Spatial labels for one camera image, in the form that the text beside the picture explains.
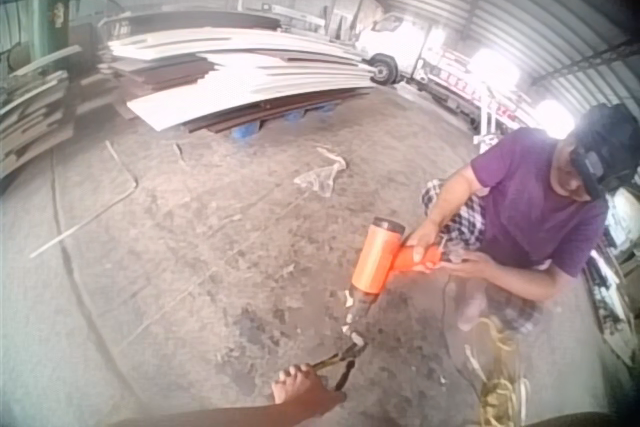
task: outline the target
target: blue pallet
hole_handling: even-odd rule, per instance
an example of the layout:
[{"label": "blue pallet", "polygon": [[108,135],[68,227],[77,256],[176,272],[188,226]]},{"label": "blue pallet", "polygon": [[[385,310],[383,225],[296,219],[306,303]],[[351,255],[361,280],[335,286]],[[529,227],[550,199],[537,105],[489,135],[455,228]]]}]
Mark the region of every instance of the blue pallet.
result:
[{"label": "blue pallet", "polygon": [[[286,114],[284,114],[283,117],[289,122],[296,122],[302,119],[308,110],[317,110],[318,112],[329,113],[336,110],[338,104],[339,102],[335,100],[323,102],[310,107],[292,110],[291,112],[287,112]],[[231,129],[231,137],[233,137],[234,139],[246,139],[251,137],[252,135],[256,135],[262,127],[262,122],[262,120],[256,120],[254,122],[249,122],[247,124],[242,124],[238,127],[234,127],[233,129]]]},{"label": "blue pallet", "polygon": [[302,119],[305,113],[305,109],[292,110],[291,112],[287,112],[286,114],[284,114],[284,118],[289,122],[296,122]]},{"label": "blue pallet", "polygon": [[256,135],[260,131],[260,125],[262,121],[256,120],[255,122],[249,122],[248,124],[242,124],[238,127],[231,129],[231,137],[234,139],[246,139],[252,135]]}]

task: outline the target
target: metal rod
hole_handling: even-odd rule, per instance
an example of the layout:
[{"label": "metal rod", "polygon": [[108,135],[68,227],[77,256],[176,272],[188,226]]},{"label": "metal rod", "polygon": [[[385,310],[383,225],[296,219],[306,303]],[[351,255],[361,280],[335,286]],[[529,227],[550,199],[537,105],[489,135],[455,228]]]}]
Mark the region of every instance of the metal rod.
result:
[{"label": "metal rod", "polygon": [[104,214],[107,210],[109,210],[111,207],[113,207],[114,205],[122,202],[124,199],[126,199],[127,197],[129,197],[131,194],[133,194],[135,192],[135,190],[138,188],[138,179],[129,171],[129,169],[127,169],[127,167],[122,163],[122,161],[120,160],[120,157],[118,157],[118,154],[116,154],[116,151],[113,150],[113,147],[111,146],[111,142],[109,142],[108,140],[105,142],[105,144],[107,144],[107,149],[109,149],[109,153],[113,156],[114,159],[116,159],[116,162],[118,163],[118,165],[120,167],[122,167],[122,169],[126,172],[126,174],[129,176],[129,178],[131,179],[131,187],[129,188],[129,190],[127,190],[124,194],[122,194],[120,197],[118,197],[116,200],[114,200],[113,202],[111,202],[110,204],[108,204],[106,207],[104,207],[103,209],[101,209],[100,211],[96,212],[95,214],[93,214],[91,217],[83,220],[82,222],[80,222],[77,225],[74,225],[73,227],[71,227],[69,230],[63,232],[62,234],[60,234],[59,236],[57,236],[55,239],[50,240],[49,242],[47,242],[46,244],[44,244],[42,247],[40,247],[38,250],[36,250],[35,252],[33,252],[29,258],[33,259],[34,257],[40,255],[42,252],[44,252],[45,250],[47,250],[49,247],[56,245],[58,242],[66,239],[67,237],[69,237],[71,234],[77,232],[78,230],[80,230],[82,227],[84,227],[85,225],[89,224],[90,222],[94,221],[95,219],[97,219],[98,217],[100,217],[102,214]]}]

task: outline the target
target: white plastic bag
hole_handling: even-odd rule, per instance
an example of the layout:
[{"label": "white plastic bag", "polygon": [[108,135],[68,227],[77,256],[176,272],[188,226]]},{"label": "white plastic bag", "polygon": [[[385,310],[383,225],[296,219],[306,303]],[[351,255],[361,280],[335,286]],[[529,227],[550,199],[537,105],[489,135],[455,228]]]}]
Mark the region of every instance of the white plastic bag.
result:
[{"label": "white plastic bag", "polygon": [[322,197],[330,197],[333,192],[333,179],[338,172],[347,168],[347,163],[339,155],[332,154],[322,147],[317,147],[317,149],[325,157],[335,160],[335,163],[330,167],[321,167],[305,172],[293,179],[293,182],[303,188],[311,187],[311,190],[318,192]]}]

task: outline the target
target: purple t-shirt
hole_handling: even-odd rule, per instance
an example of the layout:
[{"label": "purple t-shirt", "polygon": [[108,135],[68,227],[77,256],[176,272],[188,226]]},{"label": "purple t-shirt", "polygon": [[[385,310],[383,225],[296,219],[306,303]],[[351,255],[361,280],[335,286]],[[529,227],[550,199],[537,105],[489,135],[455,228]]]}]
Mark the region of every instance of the purple t-shirt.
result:
[{"label": "purple t-shirt", "polygon": [[602,236],[607,202],[577,202],[553,190],[557,145],[543,130],[520,128],[471,161],[480,184],[490,187],[480,250],[511,267],[531,268],[551,259],[577,277]]}]

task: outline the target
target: hand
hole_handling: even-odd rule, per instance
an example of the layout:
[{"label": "hand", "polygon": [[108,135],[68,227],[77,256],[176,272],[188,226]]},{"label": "hand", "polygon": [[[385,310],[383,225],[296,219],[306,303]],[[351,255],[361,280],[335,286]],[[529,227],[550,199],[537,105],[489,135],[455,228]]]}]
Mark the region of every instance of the hand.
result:
[{"label": "hand", "polygon": [[328,390],[310,365],[292,365],[271,384],[276,404],[288,403],[308,418],[324,415],[347,398],[344,392]]},{"label": "hand", "polygon": [[462,253],[462,262],[440,262],[440,266],[458,277],[486,278],[496,263],[487,254],[465,250]]},{"label": "hand", "polygon": [[413,245],[413,261],[420,262],[424,257],[426,249],[436,243],[440,226],[437,222],[426,218],[420,227],[418,227],[407,239],[405,245]]}]

